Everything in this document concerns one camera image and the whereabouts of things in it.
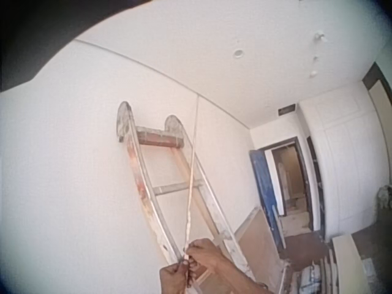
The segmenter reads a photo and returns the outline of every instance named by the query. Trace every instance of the person's hand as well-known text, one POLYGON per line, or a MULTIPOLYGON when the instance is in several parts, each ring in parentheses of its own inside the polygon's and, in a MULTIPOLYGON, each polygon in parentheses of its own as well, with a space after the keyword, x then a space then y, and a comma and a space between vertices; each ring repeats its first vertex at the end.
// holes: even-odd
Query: person's hand
POLYGON ((210 239, 199 239, 189 244, 186 254, 190 255, 190 270, 193 271, 195 265, 193 260, 205 266, 212 273, 216 272, 217 266, 227 260, 220 250, 210 239))
POLYGON ((185 293, 188 268, 189 262, 187 260, 161 268, 159 276, 162 294, 185 293))

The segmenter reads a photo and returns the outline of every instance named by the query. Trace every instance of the open door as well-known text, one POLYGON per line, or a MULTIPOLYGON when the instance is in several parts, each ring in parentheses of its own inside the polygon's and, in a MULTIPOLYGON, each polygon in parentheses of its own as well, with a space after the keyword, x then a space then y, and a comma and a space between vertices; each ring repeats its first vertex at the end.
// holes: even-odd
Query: open door
POLYGON ((276 208, 276 199, 265 153, 262 150, 251 150, 249 151, 249 155, 251 157, 258 194, 260 196, 260 201, 262 203, 265 216, 267 218, 269 227, 271 228, 276 247, 281 247, 282 240, 279 235, 279 230, 273 211, 273 207, 275 206, 276 208))

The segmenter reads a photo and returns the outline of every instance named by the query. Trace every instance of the air vent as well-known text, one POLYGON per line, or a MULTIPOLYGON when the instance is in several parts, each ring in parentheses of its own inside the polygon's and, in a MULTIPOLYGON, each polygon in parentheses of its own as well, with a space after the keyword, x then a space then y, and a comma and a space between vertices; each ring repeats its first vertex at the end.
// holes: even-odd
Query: air vent
POLYGON ((281 115, 285 115, 285 114, 293 112, 293 111, 295 111, 295 104, 291 104, 289 106, 278 109, 277 113, 279 116, 281 116, 281 115))

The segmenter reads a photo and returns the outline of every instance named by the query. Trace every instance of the wooden ladder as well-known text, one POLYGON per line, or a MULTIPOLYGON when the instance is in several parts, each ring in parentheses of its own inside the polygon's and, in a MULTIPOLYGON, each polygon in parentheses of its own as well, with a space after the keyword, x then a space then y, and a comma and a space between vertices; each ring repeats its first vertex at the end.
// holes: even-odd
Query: wooden ladder
MULTIPOLYGON (((165 255, 168 264, 178 263, 183 255, 178 250, 169 231, 156 197, 189 189, 190 158, 192 154, 192 145, 189 137, 181 121, 174 115, 166 119, 165 130, 136 126, 131 107, 125 101, 118 108, 117 136, 119 141, 124 142, 127 146, 140 200, 149 225, 156 234, 158 245, 165 255), (170 148, 185 182, 153 187, 140 145, 170 148)), ((215 245, 219 246, 223 254, 231 259, 242 272, 254 280, 253 272, 224 216, 197 156, 195 156, 194 163, 193 188, 195 189, 193 191, 193 200, 214 237, 215 245)), ((202 293, 198 281, 194 283, 194 286, 189 289, 188 293, 202 293)))

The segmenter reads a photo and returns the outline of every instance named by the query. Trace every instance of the wooden stick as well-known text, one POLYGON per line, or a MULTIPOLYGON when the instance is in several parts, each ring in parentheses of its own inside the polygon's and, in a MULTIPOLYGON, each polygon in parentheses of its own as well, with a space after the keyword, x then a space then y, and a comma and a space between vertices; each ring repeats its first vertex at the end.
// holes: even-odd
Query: wooden stick
MULTIPOLYGON (((196 152, 196 132, 197 132, 197 115, 198 115, 198 100, 196 100, 196 114, 195 114, 195 125, 194 125, 194 137, 192 142, 192 157, 190 160, 190 178, 189 178, 189 193, 188 193, 188 206, 187 206, 187 217, 186 217, 186 232, 185 232, 185 246, 184 251, 186 252, 189 247, 189 235, 190 235, 190 203, 192 201, 192 191, 194 186, 194 165, 195 165, 195 152, 196 152)), ((189 260, 189 256, 185 254, 185 260, 189 260)))

